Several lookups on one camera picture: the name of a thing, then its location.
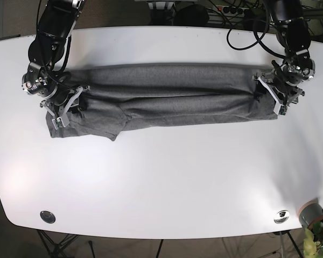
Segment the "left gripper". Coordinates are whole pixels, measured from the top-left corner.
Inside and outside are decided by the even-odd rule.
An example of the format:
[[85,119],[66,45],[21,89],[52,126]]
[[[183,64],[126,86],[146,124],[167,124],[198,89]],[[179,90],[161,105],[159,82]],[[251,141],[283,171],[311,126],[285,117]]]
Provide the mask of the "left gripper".
[[300,96],[305,95],[301,88],[277,75],[276,70],[258,71],[252,79],[256,81],[254,99],[260,101],[267,91],[275,101],[274,110],[287,110],[291,104],[299,102]]

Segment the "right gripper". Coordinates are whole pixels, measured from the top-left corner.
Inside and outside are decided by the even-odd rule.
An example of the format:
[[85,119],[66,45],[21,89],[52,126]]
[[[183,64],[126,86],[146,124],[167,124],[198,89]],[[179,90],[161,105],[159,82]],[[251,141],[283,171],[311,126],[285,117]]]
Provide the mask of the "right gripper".
[[51,119],[67,115],[68,113],[76,114],[86,111],[87,102],[83,94],[89,90],[89,85],[78,85],[75,88],[58,90],[51,98],[44,99],[40,103],[40,107],[47,110]]

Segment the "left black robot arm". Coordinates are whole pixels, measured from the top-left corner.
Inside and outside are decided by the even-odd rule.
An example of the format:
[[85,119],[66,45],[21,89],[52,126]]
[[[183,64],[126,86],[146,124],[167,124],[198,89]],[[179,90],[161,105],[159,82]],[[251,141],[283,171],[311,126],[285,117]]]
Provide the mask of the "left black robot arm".
[[[284,115],[290,104],[298,103],[298,97],[305,94],[298,85],[315,75],[315,63],[309,53],[311,36],[300,1],[263,1],[263,5],[263,14],[239,22],[251,24],[255,45],[282,60],[281,64],[272,61],[271,71],[261,71],[253,79],[275,100],[275,114]],[[270,26],[276,30],[284,54],[277,54],[262,42]]]

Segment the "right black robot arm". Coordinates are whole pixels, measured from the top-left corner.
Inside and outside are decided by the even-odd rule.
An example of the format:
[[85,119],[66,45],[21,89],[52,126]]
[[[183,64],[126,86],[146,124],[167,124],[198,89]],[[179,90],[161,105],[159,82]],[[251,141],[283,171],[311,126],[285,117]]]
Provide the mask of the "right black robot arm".
[[36,37],[29,46],[29,66],[22,78],[22,89],[38,95],[40,103],[51,116],[55,128],[69,124],[68,113],[87,108],[82,93],[88,85],[69,85],[71,77],[66,66],[71,49],[71,33],[82,12],[84,1],[47,1],[43,12],[37,13]]

